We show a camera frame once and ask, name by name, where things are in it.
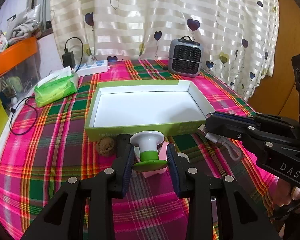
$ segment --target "black charger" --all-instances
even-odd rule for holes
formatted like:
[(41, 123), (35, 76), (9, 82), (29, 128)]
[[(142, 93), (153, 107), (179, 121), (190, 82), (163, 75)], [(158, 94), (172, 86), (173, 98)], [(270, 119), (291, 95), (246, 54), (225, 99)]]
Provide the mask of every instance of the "black charger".
[(82, 53), (81, 53), (81, 60), (80, 60), (80, 63), (79, 63), (79, 66), (78, 68), (76, 69), (76, 72), (78, 71), (78, 69), (80, 68), (81, 66), (81, 63), (82, 63), (82, 57), (83, 57), (83, 42), (80, 38), (78, 37), (71, 37), (69, 38), (67, 41), (66, 41), (66, 44), (65, 44), (65, 53), (62, 55), (62, 61), (63, 61), (63, 67), (68, 67), (70, 66), (71, 69), (73, 69), (75, 67), (75, 61), (74, 61), (74, 54), (73, 54), (73, 51), (71, 52), (68, 52), (68, 49), (67, 49), (67, 42), (71, 39), (78, 39), (80, 42), (81, 42), (81, 45), (82, 45)]

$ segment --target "orange bin rim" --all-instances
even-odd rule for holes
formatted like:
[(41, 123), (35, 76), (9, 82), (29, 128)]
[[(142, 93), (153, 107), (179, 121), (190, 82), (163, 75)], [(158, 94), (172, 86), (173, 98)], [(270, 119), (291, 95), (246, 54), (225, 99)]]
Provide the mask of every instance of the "orange bin rim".
[(0, 75), (14, 68), (25, 59), (38, 51), (36, 37), (28, 38), (24, 41), (7, 48), (0, 53)]

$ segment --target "table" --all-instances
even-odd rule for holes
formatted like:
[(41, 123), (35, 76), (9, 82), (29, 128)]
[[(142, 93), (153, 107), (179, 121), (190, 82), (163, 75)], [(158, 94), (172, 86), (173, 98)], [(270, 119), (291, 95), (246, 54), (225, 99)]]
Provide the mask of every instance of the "table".
[[(253, 109), (230, 88), (205, 71), (194, 79), (172, 75), (163, 70), (167, 60), (114, 62), (106, 73), (79, 78), (78, 93), (39, 108), (36, 125), (25, 135), (9, 135), (0, 161), (0, 221), (15, 239), (20, 239), (62, 183), (75, 176), (86, 179), (111, 166), (114, 157), (103, 157), (84, 132), (84, 120), (98, 82), (135, 79), (192, 80), (215, 110), (238, 115), (254, 114)], [(35, 113), (24, 107), (13, 129), (26, 130)], [(275, 176), (258, 168), (256, 157), (244, 150), (244, 158), (234, 162), (222, 145), (207, 141), (200, 134), (167, 137), (179, 152), (187, 154), (191, 164), (209, 176), (231, 175), (257, 205), (270, 215)], [(85, 222), (89, 206), (86, 206)], [(123, 200), (113, 201), (114, 229), (117, 240), (184, 240), (188, 200), (173, 192), (168, 172), (145, 179), (131, 178)], [(214, 238), (218, 238), (215, 223)]]

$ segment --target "coiled white cable in bag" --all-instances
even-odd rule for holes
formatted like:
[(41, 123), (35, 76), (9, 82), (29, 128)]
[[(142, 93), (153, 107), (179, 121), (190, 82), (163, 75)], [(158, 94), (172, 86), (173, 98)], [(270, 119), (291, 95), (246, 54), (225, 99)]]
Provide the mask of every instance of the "coiled white cable in bag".
[(213, 143), (221, 143), (223, 146), (225, 146), (232, 160), (240, 161), (242, 159), (242, 150), (239, 147), (237, 147), (232, 141), (230, 141), (229, 138), (209, 132), (207, 132), (205, 137)]

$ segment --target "green box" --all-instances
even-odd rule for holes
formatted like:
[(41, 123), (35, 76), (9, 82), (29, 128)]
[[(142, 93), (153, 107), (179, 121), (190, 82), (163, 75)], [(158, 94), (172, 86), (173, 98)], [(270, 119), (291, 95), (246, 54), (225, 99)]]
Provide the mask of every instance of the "green box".
[(192, 81), (100, 82), (85, 131), (90, 141), (155, 130), (165, 136), (194, 133), (214, 109)]

